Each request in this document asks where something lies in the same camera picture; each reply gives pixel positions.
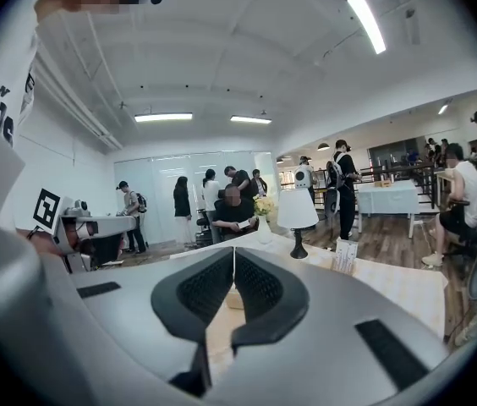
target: lamp base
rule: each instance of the lamp base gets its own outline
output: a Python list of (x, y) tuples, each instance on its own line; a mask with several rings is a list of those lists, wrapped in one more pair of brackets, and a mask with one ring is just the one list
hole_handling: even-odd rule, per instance
[(305, 259), (308, 253), (303, 247), (303, 237), (300, 233), (300, 229), (295, 229), (295, 248), (289, 253), (294, 259)]

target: flower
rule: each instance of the flower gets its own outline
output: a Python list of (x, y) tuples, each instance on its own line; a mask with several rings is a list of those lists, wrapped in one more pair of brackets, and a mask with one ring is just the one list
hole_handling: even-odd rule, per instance
[(271, 197), (254, 197), (255, 214), (256, 215), (268, 215), (272, 209), (274, 209), (274, 201)]

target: white lampshade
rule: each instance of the white lampshade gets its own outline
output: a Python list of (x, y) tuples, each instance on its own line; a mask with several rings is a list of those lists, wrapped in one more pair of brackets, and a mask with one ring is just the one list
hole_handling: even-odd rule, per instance
[(306, 188), (289, 189), (280, 193), (278, 226), (307, 228), (319, 221), (314, 203)]

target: wooden floor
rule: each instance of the wooden floor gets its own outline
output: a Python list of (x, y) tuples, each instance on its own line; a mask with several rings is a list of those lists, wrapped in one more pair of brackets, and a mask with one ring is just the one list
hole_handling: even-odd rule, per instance
[[(429, 221), (433, 216), (416, 217), (416, 221), (422, 220), (422, 224), (414, 227), (414, 236), (408, 238), (409, 219), (406, 216), (372, 216), (364, 217), (363, 232), (358, 233), (357, 228), (353, 229), (351, 240), (359, 242), (357, 256), (361, 259), (387, 263), (394, 266), (404, 266), (414, 269), (425, 269), (421, 258), (433, 252), (435, 241), (428, 234), (431, 228)], [(285, 228), (276, 225), (276, 218), (272, 218), (269, 223), (272, 232), (285, 237), (292, 238), (292, 233)], [(331, 233), (330, 224), (324, 220), (320, 221), (315, 230), (303, 233), (306, 244), (319, 247), (336, 248), (336, 240), (339, 235), (338, 221), (334, 224)], [(122, 266), (136, 266), (155, 261), (163, 261), (171, 254), (183, 252), (181, 246), (174, 242), (151, 245), (146, 255), (129, 255)], [(468, 325), (469, 321), (477, 311), (477, 303), (471, 303), (466, 293), (465, 282), (463, 282), (458, 270), (455, 268), (457, 261), (446, 260), (441, 269), (443, 275), (449, 281), (446, 287), (446, 342), (449, 347), (453, 347), (454, 338)]]

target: white vase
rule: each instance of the white vase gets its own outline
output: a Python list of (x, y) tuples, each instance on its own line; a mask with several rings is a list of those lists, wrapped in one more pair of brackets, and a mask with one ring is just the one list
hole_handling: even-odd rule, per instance
[(272, 241), (272, 232), (266, 223), (266, 216), (259, 216), (259, 227), (257, 229), (257, 239), (261, 244), (268, 244)]

